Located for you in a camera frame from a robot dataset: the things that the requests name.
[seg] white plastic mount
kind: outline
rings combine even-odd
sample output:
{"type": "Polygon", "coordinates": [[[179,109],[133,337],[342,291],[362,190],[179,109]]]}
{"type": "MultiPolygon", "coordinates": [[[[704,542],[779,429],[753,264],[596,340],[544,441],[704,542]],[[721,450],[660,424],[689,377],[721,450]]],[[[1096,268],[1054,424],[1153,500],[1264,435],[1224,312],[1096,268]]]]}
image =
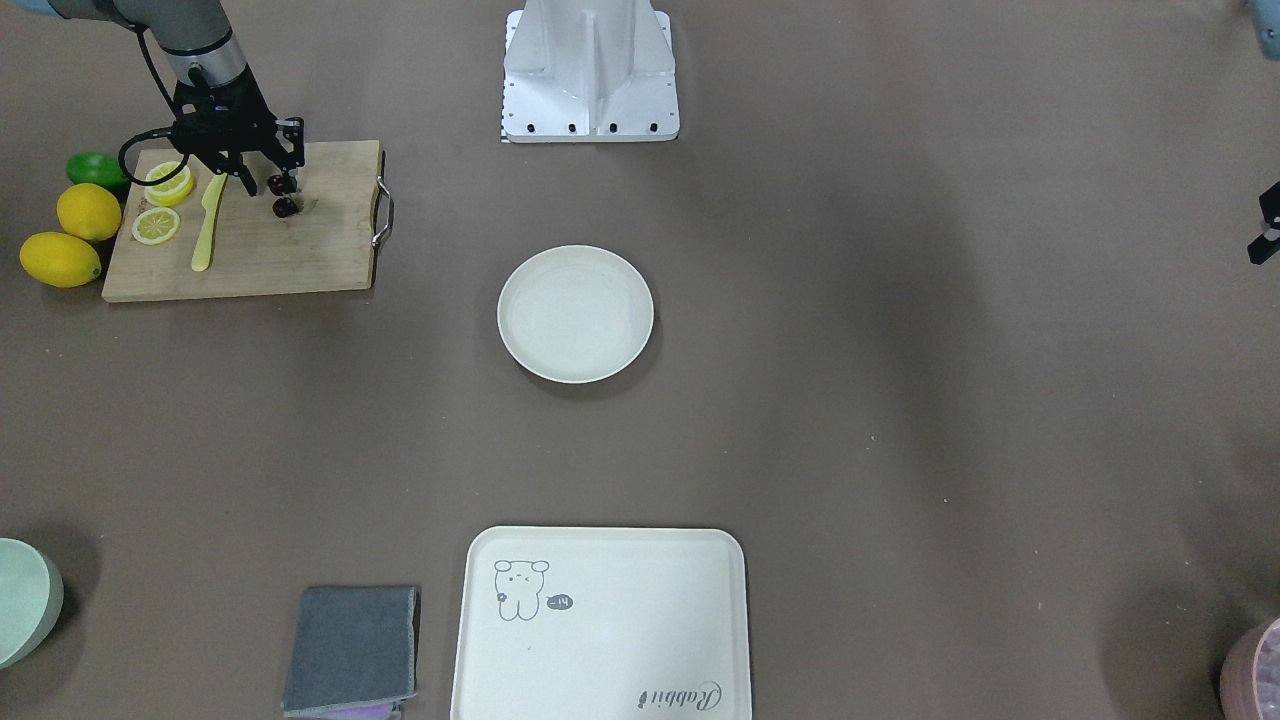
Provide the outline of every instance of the white plastic mount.
{"type": "Polygon", "coordinates": [[[680,133],[671,18],[649,0],[529,0],[507,17],[502,138],[646,142],[680,133]]]}

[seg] knife blade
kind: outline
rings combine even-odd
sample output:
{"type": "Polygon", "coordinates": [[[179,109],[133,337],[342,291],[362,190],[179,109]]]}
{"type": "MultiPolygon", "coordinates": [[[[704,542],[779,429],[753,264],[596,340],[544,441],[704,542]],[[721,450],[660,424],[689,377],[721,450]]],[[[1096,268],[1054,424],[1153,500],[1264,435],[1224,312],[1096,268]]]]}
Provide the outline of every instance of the knife blade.
{"type": "Polygon", "coordinates": [[[227,176],[214,176],[205,188],[200,205],[205,209],[205,222],[200,225],[200,237],[196,238],[196,252],[191,256],[191,269],[204,273],[209,269],[209,261],[214,254],[214,228],[218,224],[218,205],[223,200],[223,186],[227,184],[227,176]]]}

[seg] bear drawing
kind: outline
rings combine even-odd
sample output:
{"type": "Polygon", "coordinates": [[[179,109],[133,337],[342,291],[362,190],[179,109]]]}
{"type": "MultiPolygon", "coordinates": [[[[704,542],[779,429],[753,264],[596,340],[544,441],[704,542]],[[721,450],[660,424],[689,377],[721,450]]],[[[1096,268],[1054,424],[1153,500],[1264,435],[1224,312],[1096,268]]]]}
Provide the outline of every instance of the bear drawing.
{"type": "Polygon", "coordinates": [[[543,577],[550,568],[545,560],[499,560],[493,564],[498,571],[494,587],[498,591],[498,615],[503,620],[532,620],[538,615],[538,593],[547,582],[543,577]]]}

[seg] cutting board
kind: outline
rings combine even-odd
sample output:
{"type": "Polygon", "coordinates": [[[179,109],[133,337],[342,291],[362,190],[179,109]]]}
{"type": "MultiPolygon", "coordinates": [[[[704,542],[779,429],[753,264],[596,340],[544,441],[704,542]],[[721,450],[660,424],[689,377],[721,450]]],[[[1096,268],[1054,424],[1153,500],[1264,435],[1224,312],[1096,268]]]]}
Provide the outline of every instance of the cutting board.
{"type": "MultiPolygon", "coordinates": [[[[179,159],[173,150],[143,150],[134,174],[179,159]]],[[[205,219],[200,200],[214,177],[209,168],[191,159],[196,187],[173,206],[182,227],[160,245],[133,240],[133,220],[152,205],[145,188],[132,186],[102,299],[129,302],[367,290],[374,279],[371,238],[381,143],[308,142],[306,160],[298,170],[303,209],[291,218],[271,213],[275,196],[266,191],[265,173],[255,172],[255,177],[261,174],[256,197],[238,179],[228,178],[212,264],[202,273],[191,269],[191,254],[205,219]]]]}

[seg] folded towel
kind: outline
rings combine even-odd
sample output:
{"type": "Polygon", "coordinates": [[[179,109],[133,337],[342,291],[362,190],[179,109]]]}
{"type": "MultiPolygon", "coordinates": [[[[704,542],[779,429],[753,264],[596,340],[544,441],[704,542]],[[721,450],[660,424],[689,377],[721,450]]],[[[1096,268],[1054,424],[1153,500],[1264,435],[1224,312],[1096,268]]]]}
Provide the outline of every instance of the folded towel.
{"type": "Polygon", "coordinates": [[[413,697],[417,588],[307,588],[298,603],[285,717],[389,717],[413,697]],[[372,715],[335,715],[365,711],[372,715]]]}

